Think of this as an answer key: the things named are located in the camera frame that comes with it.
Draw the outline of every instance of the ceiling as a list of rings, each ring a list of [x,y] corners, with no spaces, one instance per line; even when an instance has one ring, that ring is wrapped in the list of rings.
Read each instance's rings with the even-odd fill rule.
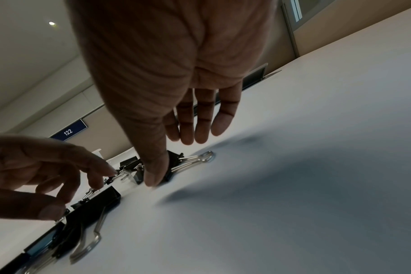
[[[0,108],[78,54],[63,0],[0,0]]]

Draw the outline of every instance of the blue sign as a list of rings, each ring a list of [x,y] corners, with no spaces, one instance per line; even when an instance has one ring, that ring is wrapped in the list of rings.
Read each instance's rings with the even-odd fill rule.
[[[58,131],[51,136],[52,139],[57,139],[61,141],[66,141],[67,139],[75,136],[79,132],[87,128],[87,125],[82,121],[82,119],[77,120],[73,124],[66,126],[62,130]]]

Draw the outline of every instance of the binder clip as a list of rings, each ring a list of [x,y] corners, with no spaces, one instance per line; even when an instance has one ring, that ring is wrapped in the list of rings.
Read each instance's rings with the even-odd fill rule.
[[[169,182],[175,173],[181,172],[199,163],[210,162],[215,156],[215,154],[212,151],[207,151],[201,155],[190,156],[190,157],[184,157],[183,153],[176,154],[171,151],[168,151],[168,154],[169,154],[168,170],[165,176],[163,177],[163,180],[159,184],[159,186]],[[136,184],[138,185],[144,181],[144,165],[141,162],[141,159],[138,159],[132,162],[130,165],[125,166],[123,172],[126,174],[126,177],[130,178],[131,181],[136,182]]]
[[[98,245],[102,239],[100,229],[105,217],[120,204],[120,200],[121,195],[112,186],[92,199],[83,199],[82,203],[77,203],[74,210],[64,217],[66,224],[58,222],[27,247],[24,253],[2,268],[0,274],[37,273],[70,252],[70,263],[78,262]],[[86,228],[95,222],[95,238],[85,246]]]

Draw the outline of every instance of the hand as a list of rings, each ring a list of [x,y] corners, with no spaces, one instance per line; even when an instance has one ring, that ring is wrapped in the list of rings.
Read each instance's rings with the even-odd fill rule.
[[[80,185],[79,170],[90,187],[116,171],[84,148],[52,140],[0,135],[0,218],[57,220]],[[37,185],[37,193],[14,191]],[[61,186],[56,197],[44,195]]]
[[[229,127],[242,79],[265,45],[275,4],[67,0],[89,71],[143,160],[146,185],[158,184],[168,168],[165,133],[184,144],[205,143],[210,130],[220,135]],[[221,105],[212,123],[216,90]]]

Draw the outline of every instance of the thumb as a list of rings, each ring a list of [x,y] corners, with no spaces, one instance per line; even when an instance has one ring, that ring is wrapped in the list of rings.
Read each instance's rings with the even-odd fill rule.
[[[0,218],[58,220],[64,212],[65,205],[58,198],[0,189]]]
[[[169,167],[162,118],[115,117],[144,164],[144,183],[147,186],[157,186]]]

